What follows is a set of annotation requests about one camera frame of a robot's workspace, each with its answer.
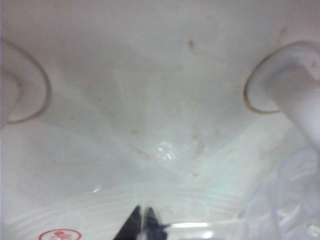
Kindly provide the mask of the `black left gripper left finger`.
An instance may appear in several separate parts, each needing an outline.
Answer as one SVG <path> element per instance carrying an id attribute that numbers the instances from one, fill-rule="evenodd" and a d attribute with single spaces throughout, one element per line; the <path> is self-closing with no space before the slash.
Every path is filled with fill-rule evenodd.
<path id="1" fill-rule="evenodd" d="M 141 206 L 137 205 L 119 231 L 120 240 L 135 240 L 141 231 Z"/>

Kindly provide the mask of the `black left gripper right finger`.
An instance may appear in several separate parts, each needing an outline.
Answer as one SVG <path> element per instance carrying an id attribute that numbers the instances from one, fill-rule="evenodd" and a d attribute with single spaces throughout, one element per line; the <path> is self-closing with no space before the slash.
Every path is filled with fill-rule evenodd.
<path id="1" fill-rule="evenodd" d="M 148 207 L 144 214 L 144 232 L 147 240 L 166 240 L 168 237 L 165 226 L 159 223 L 152 207 Z"/>

